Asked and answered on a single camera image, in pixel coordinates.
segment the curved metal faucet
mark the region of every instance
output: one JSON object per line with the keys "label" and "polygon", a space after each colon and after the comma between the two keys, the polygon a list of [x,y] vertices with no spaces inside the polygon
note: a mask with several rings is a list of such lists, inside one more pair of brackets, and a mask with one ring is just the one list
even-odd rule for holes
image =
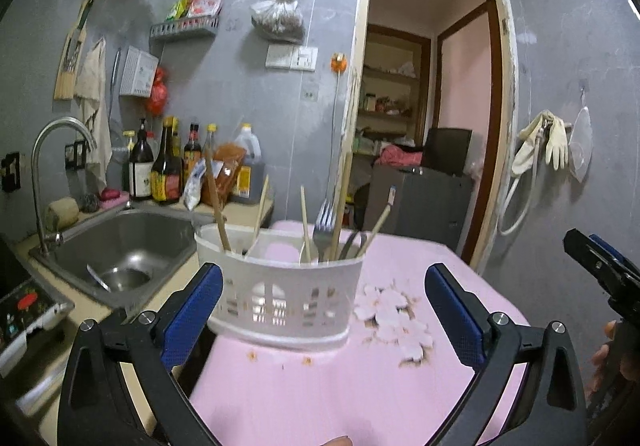
{"label": "curved metal faucet", "polygon": [[36,226],[38,228],[38,238],[40,239],[40,252],[43,256],[49,256],[49,248],[47,247],[47,237],[44,232],[44,225],[40,214],[40,171],[38,170],[38,160],[40,159],[40,148],[46,137],[61,126],[66,126],[67,128],[74,129],[76,132],[80,132],[92,150],[98,148],[98,144],[95,142],[94,136],[89,132],[89,129],[84,126],[79,119],[72,118],[71,116],[63,116],[62,118],[48,122],[40,131],[38,137],[36,137],[36,142],[33,143],[33,151],[31,152],[31,186],[33,187],[33,205],[36,209]]}

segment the stainless steel sink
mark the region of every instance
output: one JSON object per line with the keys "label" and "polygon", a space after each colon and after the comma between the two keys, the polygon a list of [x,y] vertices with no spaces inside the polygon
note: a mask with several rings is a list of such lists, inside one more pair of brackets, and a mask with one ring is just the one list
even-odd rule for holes
{"label": "stainless steel sink", "polygon": [[[213,217],[194,214],[197,224]],[[135,311],[195,252],[192,215],[170,208],[127,203],[63,233],[63,243],[30,251],[75,288],[110,307]],[[89,273],[91,269],[109,290]]]}

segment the pink cloth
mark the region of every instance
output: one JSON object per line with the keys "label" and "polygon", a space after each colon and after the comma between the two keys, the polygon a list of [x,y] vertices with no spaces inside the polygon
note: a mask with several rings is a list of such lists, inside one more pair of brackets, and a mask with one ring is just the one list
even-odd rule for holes
{"label": "pink cloth", "polygon": [[[302,224],[276,229],[302,234]],[[347,237],[343,232],[342,240]],[[433,349],[419,366],[399,366],[397,345],[370,342],[372,329],[352,317],[347,344],[332,352],[299,353],[218,336],[191,403],[224,446],[319,446],[349,435],[354,446],[422,446],[469,384],[473,371],[459,361],[424,294],[424,273],[443,262],[489,312],[523,315],[452,251],[440,244],[378,235],[367,251],[364,285],[392,284],[418,301],[415,318],[428,324]],[[516,366],[480,442],[502,427],[524,372]]]}
{"label": "pink cloth", "polygon": [[388,164],[389,166],[420,166],[422,152],[405,152],[402,148],[390,144],[376,159],[376,164]]}

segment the cooktop control panel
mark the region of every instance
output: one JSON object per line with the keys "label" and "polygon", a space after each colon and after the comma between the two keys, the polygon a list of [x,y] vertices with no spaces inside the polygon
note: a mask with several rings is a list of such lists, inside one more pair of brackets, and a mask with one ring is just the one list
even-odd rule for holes
{"label": "cooktop control panel", "polygon": [[33,278],[4,296],[0,300],[0,352],[53,305]]}

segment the white plastic basket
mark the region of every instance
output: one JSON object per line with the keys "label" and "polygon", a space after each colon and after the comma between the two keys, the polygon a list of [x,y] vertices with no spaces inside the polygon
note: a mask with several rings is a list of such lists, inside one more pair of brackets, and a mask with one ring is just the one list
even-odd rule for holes
{"label": "white plastic basket", "polygon": [[129,45],[120,81],[120,95],[148,98],[157,68],[158,58]]}
{"label": "white plastic basket", "polygon": [[[350,249],[347,260],[320,264],[313,247],[307,263],[301,236],[260,230],[243,256],[253,229],[228,225],[226,230],[231,252],[222,251],[215,224],[195,235],[200,265],[218,264],[224,277],[222,296],[208,321],[214,333],[295,350],[334,349],[347,340],[362,270],[363,258],[353,258],[358,247]],[[283,256],[292,262],[281,261]]]}

